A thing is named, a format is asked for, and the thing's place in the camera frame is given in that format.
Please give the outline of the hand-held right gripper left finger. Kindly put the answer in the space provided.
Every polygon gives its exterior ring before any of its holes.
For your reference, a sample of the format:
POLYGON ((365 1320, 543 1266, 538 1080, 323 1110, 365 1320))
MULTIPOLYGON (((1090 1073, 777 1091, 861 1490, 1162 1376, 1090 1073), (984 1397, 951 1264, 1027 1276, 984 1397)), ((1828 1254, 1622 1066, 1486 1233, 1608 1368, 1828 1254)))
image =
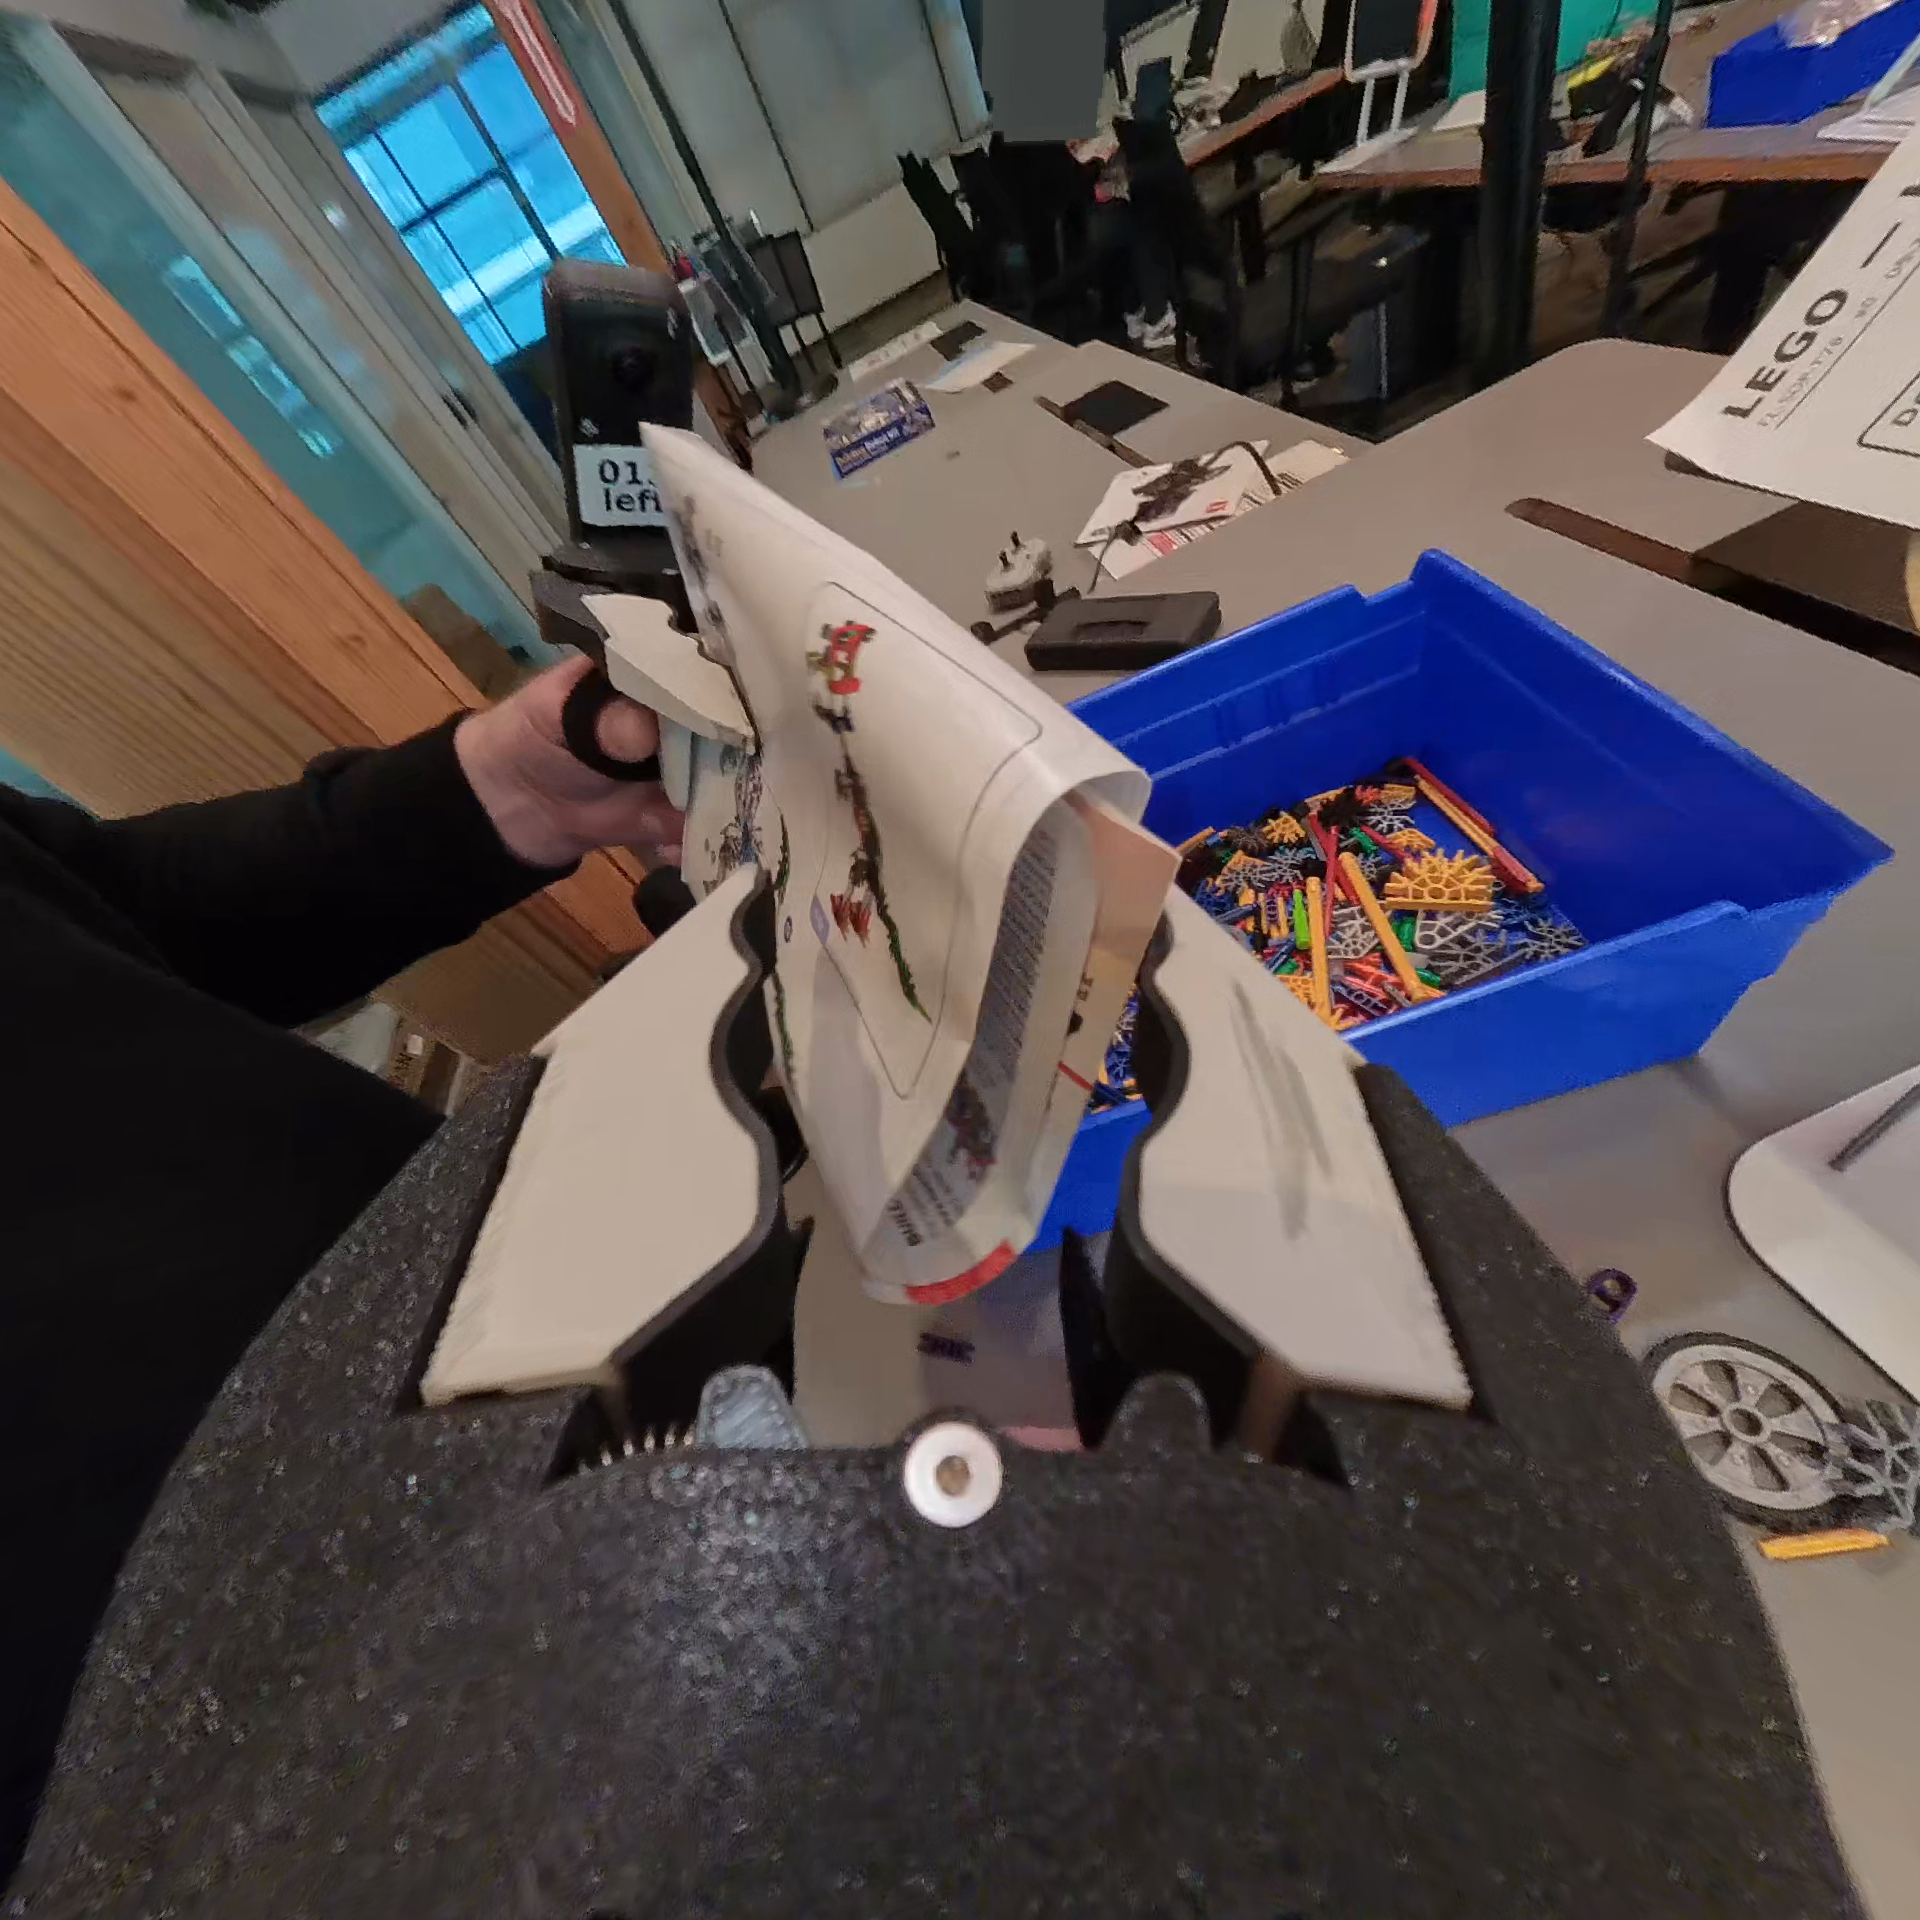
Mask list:
POLYGON ((734 869, 535 1045, 425 1405, 573 1384, 699 1405, 707 1376, 780 1344, 771 958, 771 880, 734 869))

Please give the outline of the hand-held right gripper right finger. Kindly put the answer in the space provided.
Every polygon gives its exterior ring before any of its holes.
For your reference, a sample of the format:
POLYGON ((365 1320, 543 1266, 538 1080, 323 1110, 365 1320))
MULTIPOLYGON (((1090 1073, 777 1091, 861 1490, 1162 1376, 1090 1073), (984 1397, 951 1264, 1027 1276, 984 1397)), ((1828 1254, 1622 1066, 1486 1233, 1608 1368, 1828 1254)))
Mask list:
POLYGON ((1467 1411, 1425 1262, 1362 1096, 1362 1055, 1224 928, 1173 892, 1137 986, 1147 1128, 1125 1151, 1107 1248, 1109 1329, 1142 1370, 1179 1368, 1147 1333, 1186 1310, 1221 1382, 1272 1363, 1293 1388, 1467 1411))

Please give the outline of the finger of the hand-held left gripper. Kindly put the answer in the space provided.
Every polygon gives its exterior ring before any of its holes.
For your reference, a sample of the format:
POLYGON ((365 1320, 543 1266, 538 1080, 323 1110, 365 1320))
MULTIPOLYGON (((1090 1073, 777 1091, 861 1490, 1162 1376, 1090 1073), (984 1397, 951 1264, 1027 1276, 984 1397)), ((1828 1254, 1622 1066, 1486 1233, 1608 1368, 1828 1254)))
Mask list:
POLYGON ((681 634, 661 601, 587 594, 585 613, 603 634, 603 673, 622 700, 703 738, 754 741, 731 668, 704 653, 699 634, 681 634))

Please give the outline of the paper instruction sheet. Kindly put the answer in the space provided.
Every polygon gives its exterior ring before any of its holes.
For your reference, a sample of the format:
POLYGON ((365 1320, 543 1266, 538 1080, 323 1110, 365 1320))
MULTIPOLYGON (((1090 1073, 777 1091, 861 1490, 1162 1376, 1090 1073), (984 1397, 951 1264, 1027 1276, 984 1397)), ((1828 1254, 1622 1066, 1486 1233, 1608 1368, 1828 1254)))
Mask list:
POLYGON ((866 1286, 963 1300, 1037 1242, 1162 918, 1149 773, 699 434, 643 449, 754 726, 787 1102, 866 1286))

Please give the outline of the person's left forearm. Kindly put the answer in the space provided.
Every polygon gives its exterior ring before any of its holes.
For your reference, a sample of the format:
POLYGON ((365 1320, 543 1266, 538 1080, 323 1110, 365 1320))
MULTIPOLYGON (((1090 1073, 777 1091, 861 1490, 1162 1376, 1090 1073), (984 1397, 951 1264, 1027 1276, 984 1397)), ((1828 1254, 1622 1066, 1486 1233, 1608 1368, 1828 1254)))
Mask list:
POLYGON ((96 948, 283 1030, 341 1010, 564 875, 507 845, 458 727, 124 819, 2 790, 2 934, 96 948))

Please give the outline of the person's left hand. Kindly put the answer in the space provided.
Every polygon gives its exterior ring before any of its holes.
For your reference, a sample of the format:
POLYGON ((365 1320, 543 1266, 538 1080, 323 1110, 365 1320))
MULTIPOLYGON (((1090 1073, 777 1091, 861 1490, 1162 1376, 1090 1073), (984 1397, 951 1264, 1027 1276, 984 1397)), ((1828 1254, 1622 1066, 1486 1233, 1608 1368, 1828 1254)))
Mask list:
POLYGON ((493 710, 459 719, 455 751, 502 845, 532 869, 632 853, 647 869, 681 861, 681 809, 659 782, 609 777, 570 753, 568 700, 598 684, 585 655, 543 668, 493 710))

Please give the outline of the pile of colourful toy pieces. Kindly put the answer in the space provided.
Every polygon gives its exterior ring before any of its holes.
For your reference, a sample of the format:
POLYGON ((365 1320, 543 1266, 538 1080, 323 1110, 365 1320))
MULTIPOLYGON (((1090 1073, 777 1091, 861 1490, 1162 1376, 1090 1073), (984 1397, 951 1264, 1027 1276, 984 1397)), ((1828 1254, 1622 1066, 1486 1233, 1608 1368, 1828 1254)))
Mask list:
POLYGON ((1513 1108, 1518 988, 1593 950, 1518 835, 1429 757, 1347 782, 1186 760, 1147 822, 1176 886, 1334 1039, 1396 1067, 1454 1121, 1513 1108))

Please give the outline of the small black toy parts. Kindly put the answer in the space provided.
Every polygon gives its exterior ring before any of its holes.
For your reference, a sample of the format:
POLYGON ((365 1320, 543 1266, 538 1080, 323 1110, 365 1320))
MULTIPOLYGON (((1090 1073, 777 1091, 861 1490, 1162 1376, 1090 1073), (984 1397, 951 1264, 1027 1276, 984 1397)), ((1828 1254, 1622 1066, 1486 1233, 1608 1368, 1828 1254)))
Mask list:
POLYGON ((1009 535, 985 579, 985 616, 974 622, 984 646, 1036 627, 1056 601, 1054 557, 1043 538, 1009 535))

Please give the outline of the grey toy wheel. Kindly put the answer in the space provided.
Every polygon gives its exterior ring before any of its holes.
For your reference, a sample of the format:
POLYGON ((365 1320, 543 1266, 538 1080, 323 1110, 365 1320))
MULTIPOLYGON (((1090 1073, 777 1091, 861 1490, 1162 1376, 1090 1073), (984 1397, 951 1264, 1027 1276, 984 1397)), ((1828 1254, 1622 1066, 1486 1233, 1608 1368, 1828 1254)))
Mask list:
POLYGON ((1728 1515, 1768 1535, 1838 1526, 1833 1434, 1842 1411, 1807 1370, 1756 1341, 1711 1333, 1671 1335, 1638 1368, 1728 1515))

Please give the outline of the blue plastic bin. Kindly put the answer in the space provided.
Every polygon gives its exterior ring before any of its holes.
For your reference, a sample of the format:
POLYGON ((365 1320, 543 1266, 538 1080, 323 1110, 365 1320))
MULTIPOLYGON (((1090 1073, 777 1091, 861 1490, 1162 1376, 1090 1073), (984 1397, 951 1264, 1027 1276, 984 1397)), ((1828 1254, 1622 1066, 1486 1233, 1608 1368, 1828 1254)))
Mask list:
POLYGON ((1239 785, 1261 769, 1347 782, 1416 753, 1494 814, 1593 950, 1518 988, 1521 1053, 1494 1073, 1518 1102, 1482 1116, 1700 1053, 1889 861, 1834 808, 1438 551, 1394 587, 1334 587, 1071 713, 1151 785, 1186 760, 1239 785))
POLYGON ((1915 39, 1915 3, 1792 3, 1708 73, 1708 131, 1803 124, 1885 80, 1915 39))

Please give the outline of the black flat pad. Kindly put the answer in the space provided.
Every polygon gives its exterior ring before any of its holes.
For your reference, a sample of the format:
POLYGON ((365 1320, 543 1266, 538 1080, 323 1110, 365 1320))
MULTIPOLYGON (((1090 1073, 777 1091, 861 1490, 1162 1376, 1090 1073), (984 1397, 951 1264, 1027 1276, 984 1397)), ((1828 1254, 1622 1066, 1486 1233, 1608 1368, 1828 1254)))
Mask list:
POLYGON ((1165 412, 1165 400, 1124 378, 1104 378, 1071 400, 1037 400, 1037 409, 1098 444, 1121 444, 1134 427, 1165 412))

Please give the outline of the grey snowflake toy connector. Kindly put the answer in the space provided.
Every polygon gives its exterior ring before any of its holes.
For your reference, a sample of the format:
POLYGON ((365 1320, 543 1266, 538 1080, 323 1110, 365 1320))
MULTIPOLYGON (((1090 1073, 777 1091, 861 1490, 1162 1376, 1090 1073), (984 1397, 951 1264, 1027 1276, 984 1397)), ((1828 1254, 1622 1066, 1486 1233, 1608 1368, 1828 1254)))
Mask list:
POLYGON ((1838 1401, 1824 1483, 1850 1526, 1915 1535, 1915 1405, 1838 1401))

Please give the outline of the white printed leaflet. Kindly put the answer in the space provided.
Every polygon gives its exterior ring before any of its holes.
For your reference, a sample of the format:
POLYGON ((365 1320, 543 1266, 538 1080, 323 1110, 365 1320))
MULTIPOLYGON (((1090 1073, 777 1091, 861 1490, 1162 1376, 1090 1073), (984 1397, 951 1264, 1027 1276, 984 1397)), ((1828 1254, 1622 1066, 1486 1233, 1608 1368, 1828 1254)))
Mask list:
POLYGON ((1347 457, 1320 441, 1272 452, 1265 441, 1234 441, 1186 459, 1125 468, 1107 483, 1098 508, 1075 538, 1095 576, 1124 582, 1265 503, 1299 492, 1347 457))

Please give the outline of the white instruction sign board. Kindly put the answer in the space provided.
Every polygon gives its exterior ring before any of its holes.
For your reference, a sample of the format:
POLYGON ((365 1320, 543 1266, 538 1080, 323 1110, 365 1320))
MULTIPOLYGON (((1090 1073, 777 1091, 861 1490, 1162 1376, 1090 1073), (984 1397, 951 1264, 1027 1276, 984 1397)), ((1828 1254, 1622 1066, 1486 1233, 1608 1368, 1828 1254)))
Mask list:
POLYGON ((1915 528, 1915 134, 1650 444, 1756 492, 1915 528))

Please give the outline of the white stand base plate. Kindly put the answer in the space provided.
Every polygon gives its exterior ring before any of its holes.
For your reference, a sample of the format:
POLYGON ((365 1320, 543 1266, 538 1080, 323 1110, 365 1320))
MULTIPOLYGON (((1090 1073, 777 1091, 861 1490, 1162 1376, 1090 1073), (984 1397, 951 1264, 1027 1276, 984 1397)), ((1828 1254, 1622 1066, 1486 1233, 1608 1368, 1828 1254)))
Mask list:
POLYGON ((1915 1401, 1915 1067, 1745 1145, 1728 1210, 1745 1252, 1915 1401))

